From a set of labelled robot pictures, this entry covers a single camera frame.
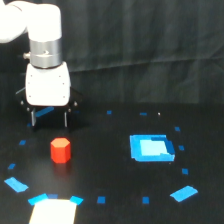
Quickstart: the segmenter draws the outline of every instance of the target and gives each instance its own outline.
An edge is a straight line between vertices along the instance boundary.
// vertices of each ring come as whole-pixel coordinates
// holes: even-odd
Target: blue tape piece
[[[188,175],[188,169],[182,169],[182,174]]]
[[[181,202],[197,193],[198,193],[198,191],[196,189],[194,189],[193,187],[186,186],[186,187],[174,192],[170,196],[173,197],[176,201]]]
[[[45,115],[45,114],[47,114],[47,113],[49,113],[53,110],[54,110],[54,107],[47,107],[43,110],[40,110],[40,111],[36,112],[35,115],[36,115],[36,117],[41,117],[41,116],[43,116],[43,115]]]
[[[77,204],[77,205],[80,205],[82,202],[83,202],[83,199],[82,198],[78,198],[76,196],[72,196],[70,198],[70,201]]]
[[[180,128],[179,127],[175,127],[175,131],[180,131]]]
[[[179,145],[178,147],[179,147],[179,149],[180,149],[181,151],[184,151],[184,146],[183,146],[183,145]]]
[[[99,196],[97,199],[97,204],[105,204],[106,198],[103,196]]]
[[[25,145],[26,144],[26,140],[21,140],[19,145]]]
[[[36,203],[38,203],[40,201],[43,201],[43,200],[46,200],[46,199],[48,199],[47,195],[46,194],[41,194],[41,195],[38,195],[34,198],[29,199],[28,202],[31,205],[35,205]]]
[[[6,184],[8,184],[14,191],[17,193],[25,191],[27,188],[29,188],[27,185],[22,184],[18,180],[16,180],[14,177],[11,177],[4,181]]]
[[[149,197],[143,197],[142,204],[149,204]]]
[[[147,116],[147,113],[140,113],[141,116]]]
[[[12,170],[12,169],[15,167],[15,165],[16,165],[16,164],[14,164],[14,163],[10,164],[9,167],[8,167],[8,169],[9,169],[9,170]]]
[[[58,195],[57,194],[48,194],[47,197],[49,199],[57,199],[58,198]]]
[[[141,140],[152,140],[152,139],[164,139],[166,135],[133,135],[130,136],[130,145],[131,145],[131,158],[135,159],[138,162],[173,162],[175,155],[171,154],[160,154],[155,156],[143,156],[141,151]]]

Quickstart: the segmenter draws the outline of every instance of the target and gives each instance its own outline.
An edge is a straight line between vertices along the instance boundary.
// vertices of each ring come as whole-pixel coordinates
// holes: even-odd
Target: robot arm
[[[0,0],[0,43],[8,43],[27,31],[22,11]]]
[[[14,1],[4,6],[0,0],[0,43],[10,42],[28,32],[30,53],[25,59],[38,68],[62,64],[61,13],[50,4]]]
[[[21,105],[26,98],[27,111],[32,113],[36,106],[64,106],[71,114],[71,108],[82,101],[82,95],[71,87],[67,64],[62,60],[60,9],[25,1],[5,5],[0,0],[0,43],[8,43],[26,32],[30,52],[24,58],[30,63],[26,87],[16,93]],[[35,125],[33,114],[32,125]]]

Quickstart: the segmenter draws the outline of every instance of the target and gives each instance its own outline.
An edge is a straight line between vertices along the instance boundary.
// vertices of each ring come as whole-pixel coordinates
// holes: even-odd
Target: black table surface
[[[33,132],[19,106],[8,108],[0,119],[0,223],[29,223],[33,207],[27,200],[43,193],[58,194],[59,199],[83,198],[75,224],[223,223],[223,109],[85,105],[74,113],[74,129],[69,133],[63,127],[61,111],[38,118]],[[129,137],[138,134],[167,135],[175,148],[175,161],[131,159]],[[72,159],[66,165],[56,165],[50,158],[50,142],[57,137],[71,142]],[[21,140],[26,144],[20,146]],[[8,170],[11,163],[16,166]],[[182,168],[189,175],[183,175]],[[10,177],[29,188],[16,193],[4,183]],[[198,194],[179,203],[170,197],[185,186],[194,187]],[[105,196],[106,203],[97,204],[98,196]],[[150,198],[150,204],[142,204],[144,196]]]

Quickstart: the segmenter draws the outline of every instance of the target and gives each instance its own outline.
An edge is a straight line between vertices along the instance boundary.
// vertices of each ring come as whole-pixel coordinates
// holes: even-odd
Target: red hexagonal prism
[[[66,163],[71,159],[71,144],[66,138],[56,138],[51,142],[51,159],[55,163]]]

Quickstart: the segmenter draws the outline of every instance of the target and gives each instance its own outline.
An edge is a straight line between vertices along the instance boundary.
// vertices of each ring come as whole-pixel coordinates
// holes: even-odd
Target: black backdrop
[[[72,85],[92,101],[224,102],[223,0],[30,2],[60,7]],[[23,87],[28,51],[27,34],[0,45],[1,105]]]

